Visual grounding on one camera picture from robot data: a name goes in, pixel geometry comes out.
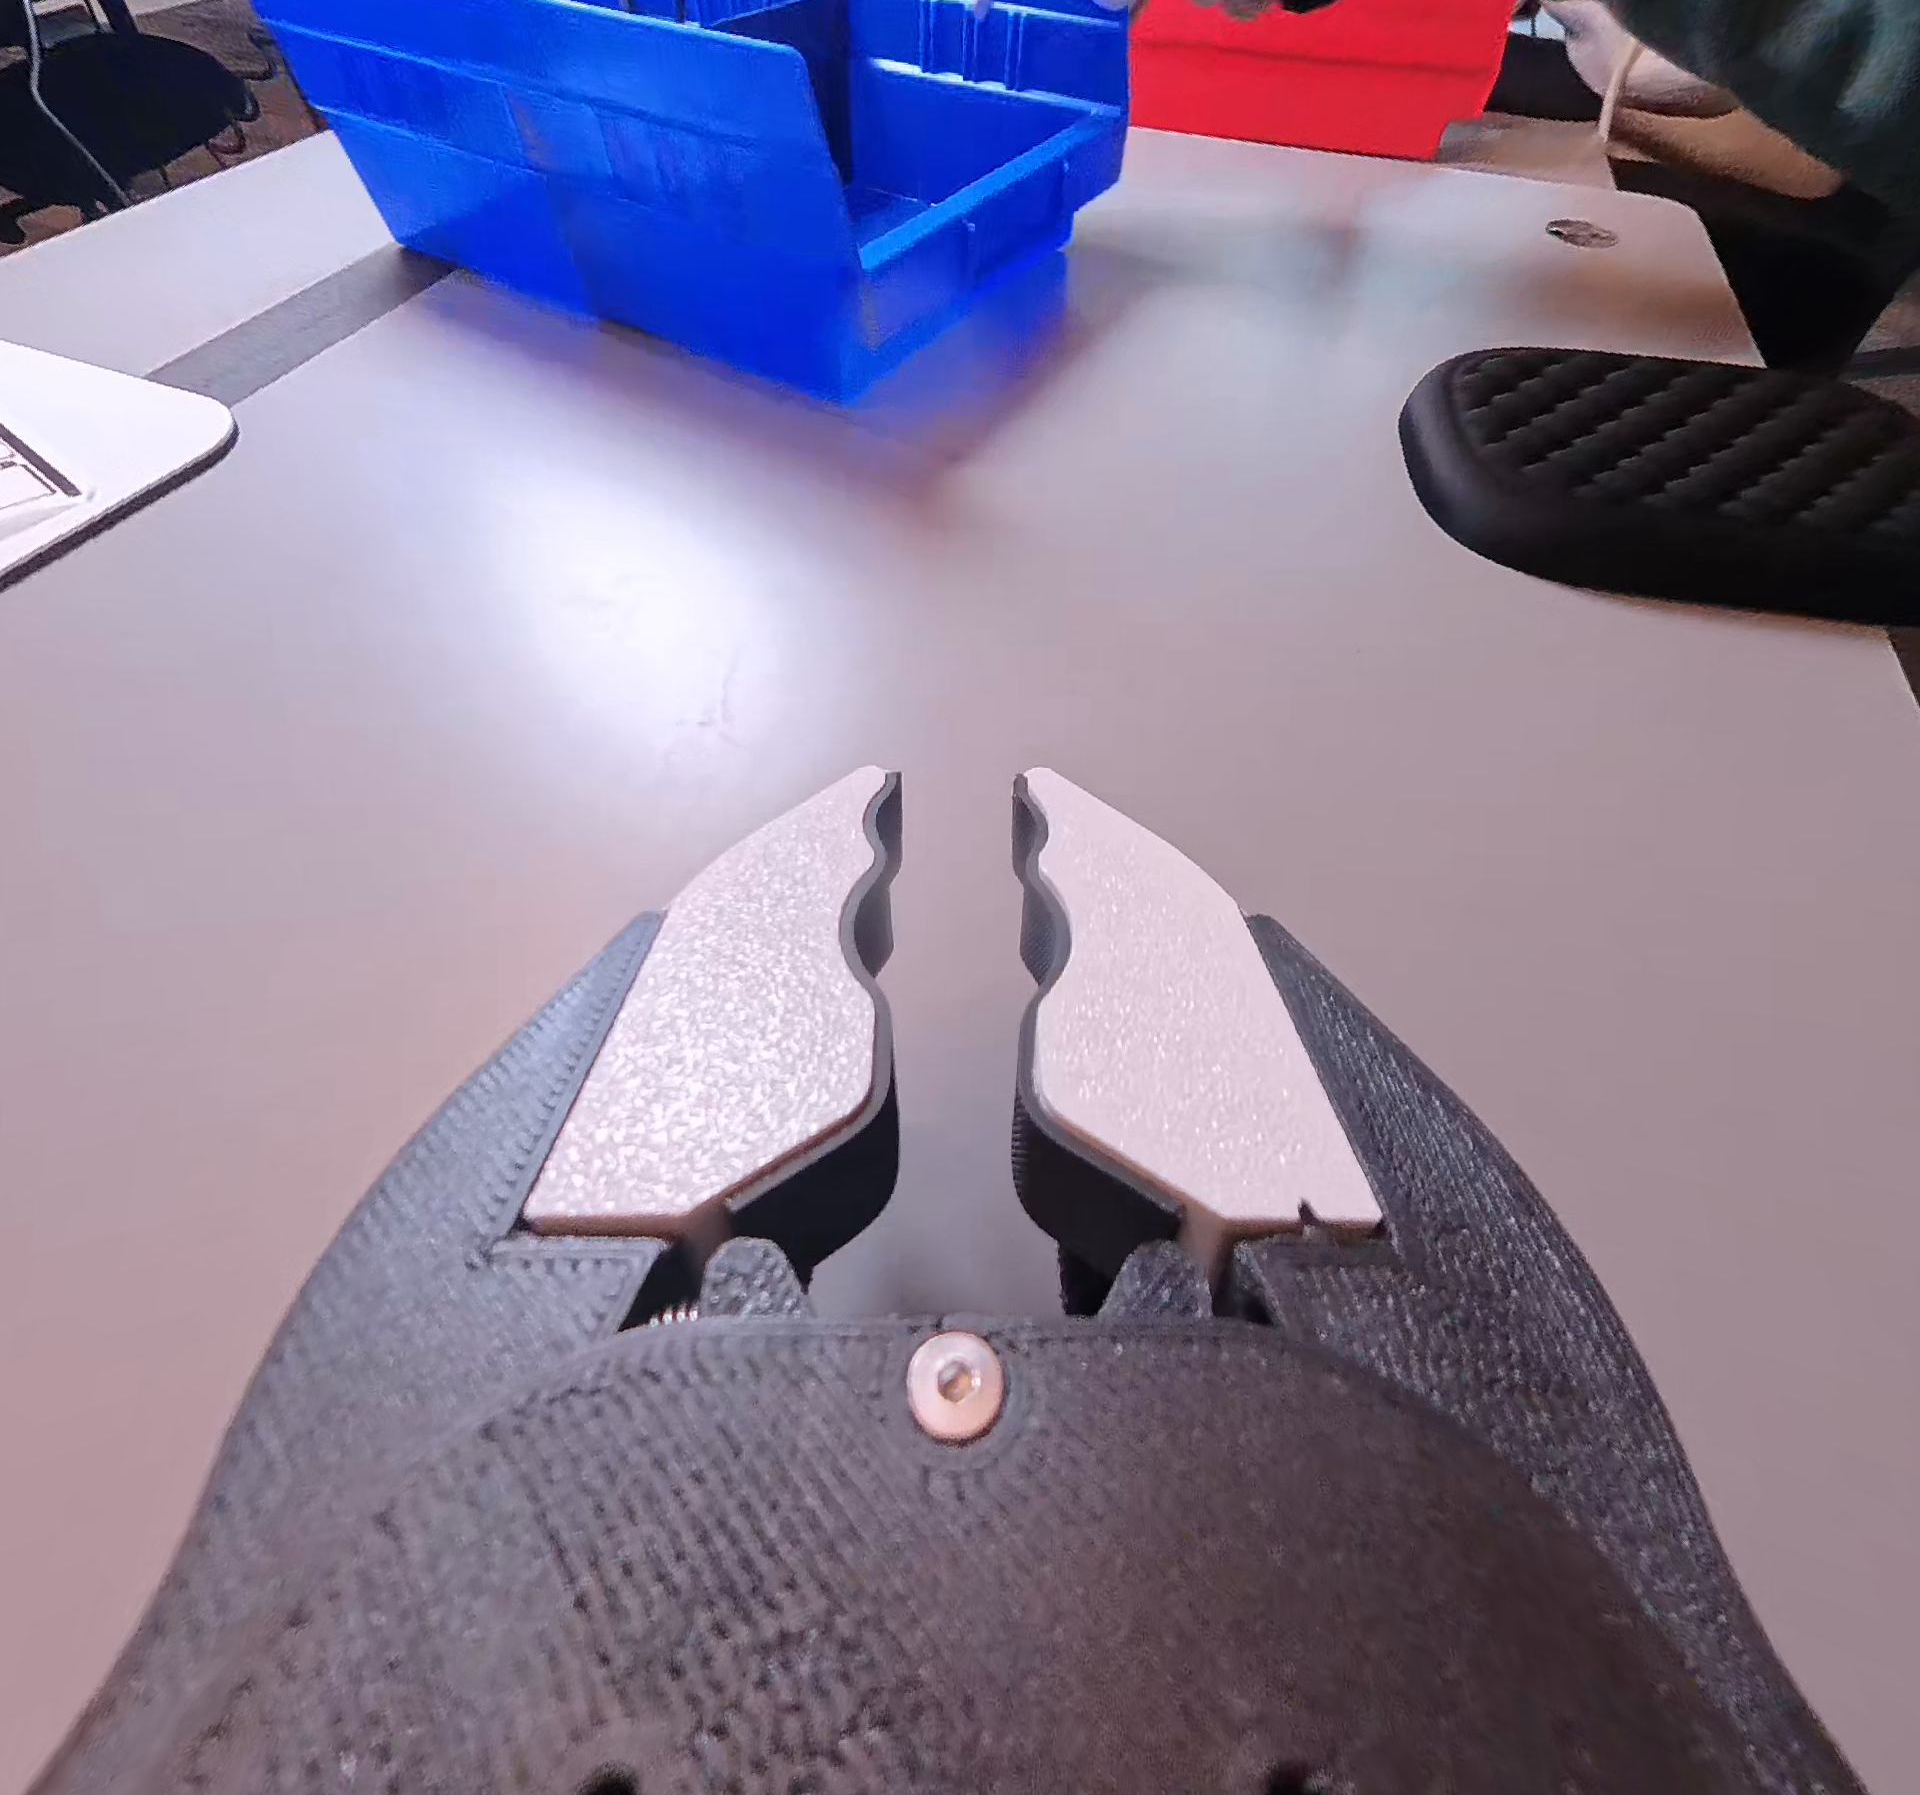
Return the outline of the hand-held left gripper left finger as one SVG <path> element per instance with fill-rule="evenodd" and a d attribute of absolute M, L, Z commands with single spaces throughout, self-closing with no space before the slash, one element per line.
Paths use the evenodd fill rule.
<path fill-rule="evenodd" d="M 731 1236 L 815 1270 L 900 1177 L 891 1015 L 900 776 L 859 768 L 667 907 L 523 1202 L 540 1236 Z"/>

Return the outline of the black office chair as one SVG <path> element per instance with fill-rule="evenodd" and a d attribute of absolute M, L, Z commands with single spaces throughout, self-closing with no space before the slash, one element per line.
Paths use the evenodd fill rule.
<path fill-rule="evenodd" d="M 4 0 L 4 247 L 28 218 L 132 206 L 134 186 L 257 117 L 253 90 L 192 42 L 143 32 L 129 0 Z"/>

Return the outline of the white sign stand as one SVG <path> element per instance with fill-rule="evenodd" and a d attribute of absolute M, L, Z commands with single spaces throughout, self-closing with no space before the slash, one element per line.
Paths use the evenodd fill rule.
<path fill-rule="evenodd" d="M 209 396 L 2 346 L 2 587 L 181 487 L 240 439 Z"/>

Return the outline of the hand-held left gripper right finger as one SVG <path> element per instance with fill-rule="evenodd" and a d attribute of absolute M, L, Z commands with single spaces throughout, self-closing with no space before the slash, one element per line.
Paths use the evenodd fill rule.
<path fill-rule="evenodd" d="M 1016 779 L 1019 1192 L 1070 1256 L 1376 1235 L 1381 1196 L 1239 902 L 1059 772 Z"/>

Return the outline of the blue plastic bin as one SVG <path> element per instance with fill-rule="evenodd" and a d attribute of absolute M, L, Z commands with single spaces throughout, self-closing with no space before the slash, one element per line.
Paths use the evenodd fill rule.
<path fill-rule="evenodd" d="M 248 0 L 398 243 L 850 403 L 1121 175 L 1090 0 Z"/>

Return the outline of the black forearm pad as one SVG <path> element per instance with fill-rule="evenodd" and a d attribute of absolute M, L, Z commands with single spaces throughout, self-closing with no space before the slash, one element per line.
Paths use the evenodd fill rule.
<path fill-rule="evenodd" d="M 1919 427 L 1881 392 L 1507 348 L 1433 368 L 1399 435 L 1433 522 L 1524 576 L 1812 621 L 1919 621 Z"/>

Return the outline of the red storage bin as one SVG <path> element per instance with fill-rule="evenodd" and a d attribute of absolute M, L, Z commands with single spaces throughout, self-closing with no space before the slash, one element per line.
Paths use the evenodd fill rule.
<path fill-rule="evenodd" d="M 1131 27 L 1131 125 L 1433 160 L 1478 120 L 1519 0 L 1336 0 L 1237 22 L 1147 0 Z"/>

